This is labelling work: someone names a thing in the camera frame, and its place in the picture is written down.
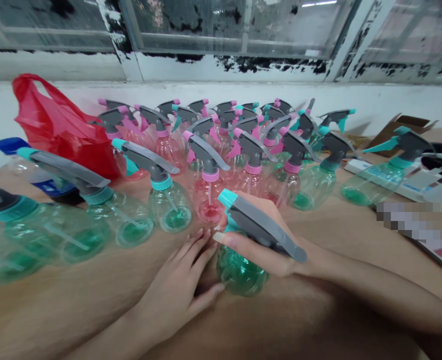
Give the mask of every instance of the cardboard box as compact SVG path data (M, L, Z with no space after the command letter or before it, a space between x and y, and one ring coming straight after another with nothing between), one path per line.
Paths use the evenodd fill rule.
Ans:
M390 138L396 135L394 130L400 126L408 127L418 134L425 133L426 131L431 130L432 127L438 122L438 120L436 120L428 125L429 121L430 120L420 119L418 117L401 115L401 113L399 113L387 123L387 125L379 132L378 135L376 135L376 137L368 144L367 149L388 141ZM376 152L376 154L390 158L396 155L398 151L398 149L393 149Z

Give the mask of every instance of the blue bottle cap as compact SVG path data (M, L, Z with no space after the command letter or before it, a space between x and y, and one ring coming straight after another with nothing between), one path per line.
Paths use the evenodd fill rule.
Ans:
M32 146L20 137L9 137L0 140L0 151L6 155L15 155L18 149L25 147L31 148Z

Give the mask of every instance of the table surface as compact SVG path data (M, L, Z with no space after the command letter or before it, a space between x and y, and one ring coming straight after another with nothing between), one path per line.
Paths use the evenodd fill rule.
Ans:
M442 142L442 129L424 137ZM386 161L375 154L371 162ZM442 299L442 268L402 235L376 221L376 213L346 202L339 188L352 175L340 169L333 195L316 211L282 210L295 235L339 254L380 266ZM186 183L183 176L174 178ZM36 188L18 182L5 167L0 187L39 201ZM147 202L150 183L115 184ZM409 200L394 195L392 201ZM71 267L47 266L16 283L0 286L0 359L51 359L81 344L132 307L169 254L188 233L203 226L197 219L184 232L155 229L134 249L111 247ZM200 287L216 281L215 259ZM146 359L426 359L401 329L329 283L303 277L271 277L260 295L242 298L223 293L172 339Z

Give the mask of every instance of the white wall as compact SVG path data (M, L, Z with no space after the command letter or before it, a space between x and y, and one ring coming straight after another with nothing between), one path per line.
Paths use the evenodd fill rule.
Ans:
M109 98L128 104L155 107L179 98L182 105L208 98L209 104L238 100L239 104L259 101L261 105L282 98L294 107L306 107L314 97L313 115L355 108L346 123L346 131L375 135L397 113L440 120L442 128L442 86L369 85L369 84L293 84L293 83L122 83L54 82L64 94L88 114L104 110L97 98ZM0 139L25 137L14 121L19 106L9 82L0 82ZM7 162L0 152L0 166Z

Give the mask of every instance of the red plastic bag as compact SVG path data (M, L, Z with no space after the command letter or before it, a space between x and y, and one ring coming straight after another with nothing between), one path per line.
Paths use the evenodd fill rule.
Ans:
M42 95L35 81L44 85ZM62 156L108 178L120 176L112 146L104 129L88 124L96 117L83 113L55 86L34 74L21 74L12 82L19 101L16 121L36 149Z

